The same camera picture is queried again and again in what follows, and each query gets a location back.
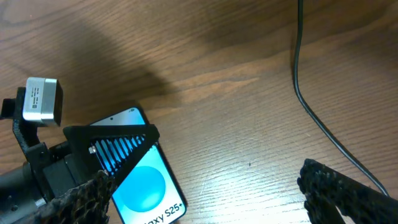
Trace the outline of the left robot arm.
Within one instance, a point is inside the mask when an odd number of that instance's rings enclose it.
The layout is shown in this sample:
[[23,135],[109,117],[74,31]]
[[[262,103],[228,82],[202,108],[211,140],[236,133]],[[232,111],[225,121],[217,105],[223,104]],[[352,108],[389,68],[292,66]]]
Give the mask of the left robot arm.
[[2,103],[26,161],[1,175],[1,222],[106,223],[112,194],[158,141],[157,128],[69,126],[65,142],[49,148],[22,116],[25,95],[20,87]]

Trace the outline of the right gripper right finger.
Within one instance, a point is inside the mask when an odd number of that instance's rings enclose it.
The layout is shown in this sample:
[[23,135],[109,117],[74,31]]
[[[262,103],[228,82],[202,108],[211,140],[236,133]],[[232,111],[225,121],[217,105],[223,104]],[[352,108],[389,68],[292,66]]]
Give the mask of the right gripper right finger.
[[304,160],[297,179],[311,223],[397,223],[397,200],[313,159]]

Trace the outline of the blue Galaxy smartphone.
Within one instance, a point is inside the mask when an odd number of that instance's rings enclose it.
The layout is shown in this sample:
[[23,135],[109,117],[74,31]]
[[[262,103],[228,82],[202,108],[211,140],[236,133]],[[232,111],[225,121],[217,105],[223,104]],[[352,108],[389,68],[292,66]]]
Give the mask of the blue Galaxy smartphone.
[[[94,122],[93,126],[143,125],[143,110],[129,108]],[[187,201],[156,142],[113,193],[113,203],[126,224],[174,223],[187,211]]]

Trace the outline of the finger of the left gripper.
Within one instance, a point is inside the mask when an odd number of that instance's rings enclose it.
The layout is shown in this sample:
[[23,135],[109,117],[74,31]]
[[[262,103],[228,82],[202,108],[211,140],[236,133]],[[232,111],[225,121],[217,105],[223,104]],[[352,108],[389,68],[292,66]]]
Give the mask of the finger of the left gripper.
[[71,150],[65,162],[78,185],[102,170],[119,186],[160,137],[153,124],[69,126],[63,133]]

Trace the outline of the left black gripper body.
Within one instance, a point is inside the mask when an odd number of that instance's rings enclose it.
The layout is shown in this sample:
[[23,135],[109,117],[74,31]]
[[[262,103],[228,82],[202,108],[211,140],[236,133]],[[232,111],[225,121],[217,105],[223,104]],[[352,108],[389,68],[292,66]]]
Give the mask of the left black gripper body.
[[22,167],[12,171],[12,199],[15,202],[49,202],[79,186],[65,162],[71,150],[67,140],[50,149],[40,142],[39,126],[22,117],[24,97],[25,88],[19,87],[12,100],[12,132],[26,158]]

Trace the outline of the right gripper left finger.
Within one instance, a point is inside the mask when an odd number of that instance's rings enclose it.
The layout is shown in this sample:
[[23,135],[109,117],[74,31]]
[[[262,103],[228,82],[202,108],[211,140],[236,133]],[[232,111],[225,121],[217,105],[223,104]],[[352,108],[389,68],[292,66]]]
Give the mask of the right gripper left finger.
[[100,170],[88,182],[68,190],[35,212],[16,221],[20,224],[107,224],[114,178]]

